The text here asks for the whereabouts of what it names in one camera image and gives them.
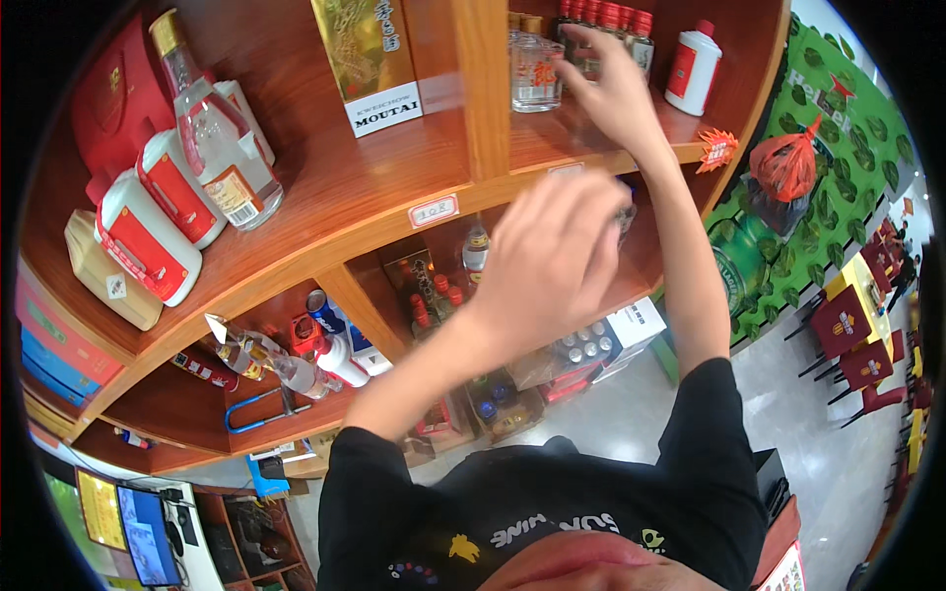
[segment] yellow table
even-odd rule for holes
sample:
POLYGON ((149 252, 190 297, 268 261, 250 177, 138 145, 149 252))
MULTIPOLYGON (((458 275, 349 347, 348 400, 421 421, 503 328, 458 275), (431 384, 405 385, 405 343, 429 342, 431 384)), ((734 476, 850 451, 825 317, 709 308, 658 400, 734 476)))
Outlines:
POLYGON ((870 287, 877 287, 874 281, 874 275, 867 266, 867 261, 859 252, 848 262, 837 277, 831 279, 831 282, 825 285, 825 293, 828 294, 828 300, 833 300, 837 294, 841 293, 848 286, 854 286, 857 292, 857 299, 861 301, 861 307, 867 315, 867 322, 870 324, 870 334, 867 335, 868 343, 877 339, 884 341, 887 354, 890 360, 893 360, 893 339, 890 337, 890 319, 884 314, 877 313, 877 306, 874 305, 870 297, 870 287))

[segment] white ceramic bottle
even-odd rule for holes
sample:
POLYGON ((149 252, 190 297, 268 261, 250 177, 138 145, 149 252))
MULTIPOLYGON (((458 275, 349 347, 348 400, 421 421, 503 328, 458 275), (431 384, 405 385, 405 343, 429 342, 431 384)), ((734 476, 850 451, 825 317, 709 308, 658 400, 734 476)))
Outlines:
POLYGON ((201 274, 201 252, 161 211, 134 168, 114 182, 99 171, 85 191, 98 210, 96 241, 165 305, 180 304, 201 274))
POLYGON ((138 180, 191 244, 203 250, 223 232, 227 218, 207 196, 184 157, 177 130, 154 131, 145 117, 134 133, 138 180))
POLYGON ((323 370, 337 376, 349 386, 360 388, 368 383, 369 375, 360 365, 352 361, 351 352, 344 336, 325 335, 314 342, 315 363, 323 370))
POLYGON ((723 50, 712 39, 713 23, 698 21, 695 31, 683 31, 676 46, 674 66, 667 80, 667 102, 683 113, 701 116, 723 50))

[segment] computer screen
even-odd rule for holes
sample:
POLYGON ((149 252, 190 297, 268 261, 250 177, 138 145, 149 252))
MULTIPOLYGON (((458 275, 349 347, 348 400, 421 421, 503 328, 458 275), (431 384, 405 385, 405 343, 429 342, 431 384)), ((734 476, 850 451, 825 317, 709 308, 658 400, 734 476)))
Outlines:
POLYGON ((138 580, 144 585, 181 584, 165 535, 161 498, 155 493, 118 487, 118 506, 138 580))

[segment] gray floor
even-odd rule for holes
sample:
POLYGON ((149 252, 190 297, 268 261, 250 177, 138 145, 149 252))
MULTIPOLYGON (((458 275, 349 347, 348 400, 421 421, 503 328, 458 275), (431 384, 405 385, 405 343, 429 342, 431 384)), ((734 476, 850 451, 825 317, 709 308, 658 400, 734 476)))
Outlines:
MULTIPOLYGON (((906 323, 906 306, 892 315, 893 326, 906 323)), ((852 426, 841 424, 861 407, 851 395, 828 407, 841 386, 815 383, 797 374, 814 360, 814 336, 805 332, 784 342, 797 326, 786 319, 758 342, 733 358, 736 381, 744 400, 745 429, 753 449, 776 447, 785 475, 798 497, 801 513, 801 555, 809 588, 844 589, 856 564, 863 561, 885 512, 884 487, 891 476, 900 407, 869 414, 852 426)), ((907 360, 901 361, 880 388, 903 385, 907 360)), ((581 398, 548 408, 546 419, 503 444, 544 443, 565 435, 579 450, 625 461, 654 462, 657 440, 674 404, 675 385, 651 352, 638 356, 628 369, 596 385, 581 398)), ((418 483, 432 483, 482 442, 451 450, 411 470, 418 483)), ((240 486, 248 473, 242 461, 179 473, 195 482, 240 486)), ((321 481, 310 482, 310 494, 294 496, 289 513, 306 547, 313 570, 318 564, 318 505, 321 481)))

